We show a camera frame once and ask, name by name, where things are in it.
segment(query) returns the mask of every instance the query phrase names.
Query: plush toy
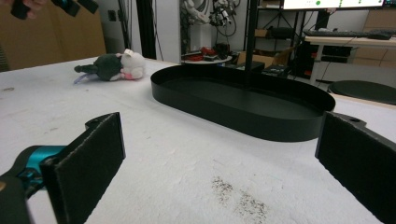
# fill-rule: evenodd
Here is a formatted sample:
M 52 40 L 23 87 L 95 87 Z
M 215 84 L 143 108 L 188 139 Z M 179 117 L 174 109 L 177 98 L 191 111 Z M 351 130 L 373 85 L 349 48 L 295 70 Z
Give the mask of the plush toy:
M 86 74 L 76 79 L 75 83 L 92 74 L 96 74 L 104 81 L 134 80 L 144 75 L 144 66 L 143 56 L 130 49 L 126 49 L 123 54 L 105 54 L 99 56 L 93 64 L 76 66 L 76 72 Z

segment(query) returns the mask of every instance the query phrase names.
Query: cardboard box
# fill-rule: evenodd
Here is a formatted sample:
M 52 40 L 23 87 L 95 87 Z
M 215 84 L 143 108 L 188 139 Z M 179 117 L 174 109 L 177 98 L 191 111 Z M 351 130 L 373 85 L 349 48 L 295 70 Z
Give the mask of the cardboard box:
M 356 51 L 353 63 L 381 66 L 381 67 L 396 67 L 395 59 L 396 59 L 395 49 L 361 48 Z
M 282 51 L 269 51 L 262 49 L 253 50 L 253 62 L 265 63 L 265 67 L 270 65 L 287 65 L 289 60 L 289 55 L 294 48 L 288 48 Z M 247 54 L 245 51 L 239 53 L 238 64 L 244 63 L 246 61 Z
M 106 53 L 99 11 L 76 17 L 46 4 L 37 19 L 22 21 L 0 6 L 0 40 L 10 70 L 97 57 Z
M 271 36 L 271 31 L 266 29 L 256 29 L 254 31 L 254 36 L 256 37 L 268 37 Z
M 265 1 L 262 0 L 262 7 L 279 8 L 280 1 Z
M 383 10 L 370 10 L 367 15 L 365 28 L 389 28 L 396 27 L 396 10 L 389 8 Z

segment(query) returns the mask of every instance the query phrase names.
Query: white table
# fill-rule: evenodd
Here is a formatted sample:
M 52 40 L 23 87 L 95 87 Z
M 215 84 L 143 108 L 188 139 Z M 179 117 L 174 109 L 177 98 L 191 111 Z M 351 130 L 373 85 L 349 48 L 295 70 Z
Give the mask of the white table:
M 309 79 L 311 85 L 315 84 L 318 76 L 318 66 L 321 62 L 322 52 L 324 46 L 339 46 L 339 47 L 365 47 L 375 49 L 396 49 L 396 39 L 390 40 L 376 40 L 368 38 L 356 37 L 323 37 L 323 36 L 306 36 L 306 42 L 312 45 L 318 45 L 318 53 L 315 58 L 314 68 Z
M 155 101 L 137 81 L 73 81 L 95 59 L 0 73 L 0 174 L 32 145 L 67 145 L 89 119 L 119 111 L 124 160 L 87 223 L 379 223 L 315 158 L 317 139 L 261 140 Z M 336 112 L 396 142 L 396 109 L 336 97 Z M 36 223 L 55 223 L 46 191 Z
M 227 63 L 228 61 L 230 61 L 233 57 L 232 56 L 227 56 L 226 59 L 219 59 L 219 60 L 215 60 L 215 61 L 190 61 L 190 60 L 182 60 L 183 63 L 192 63 L 192 64 L 217 64 L 219 66 L 224 66 L 225 63 Z

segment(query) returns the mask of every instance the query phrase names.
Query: black pole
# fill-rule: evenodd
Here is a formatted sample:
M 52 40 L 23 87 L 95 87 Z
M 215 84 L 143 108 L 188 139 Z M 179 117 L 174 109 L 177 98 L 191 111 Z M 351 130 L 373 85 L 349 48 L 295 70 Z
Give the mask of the black pole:
M 157 59 L 152 0 L 136 0 L 136 7 L 137 17 L 139 19 L 142 55 L 145 58 Z
M 256 29 L 256 18 L 257 18 L 257 5 L 258 0 L 250 0 L 250 11 L 248 16 L 248 29 L 247 29 L 247 57 L 245 61 L 245 88 L 250 86 L 250 71 L 251 61 L 253 59 L 253 41 L 254 41 L 254 30 Z

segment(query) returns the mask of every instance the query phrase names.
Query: monitor screen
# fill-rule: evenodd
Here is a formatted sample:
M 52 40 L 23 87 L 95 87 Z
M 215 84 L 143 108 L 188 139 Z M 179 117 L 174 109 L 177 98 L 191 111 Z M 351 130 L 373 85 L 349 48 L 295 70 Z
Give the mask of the monitor screen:
M 324 8 L 353 9 L 382 7 L 384 0 L 283 0 L 285 10 L 321 10 Z

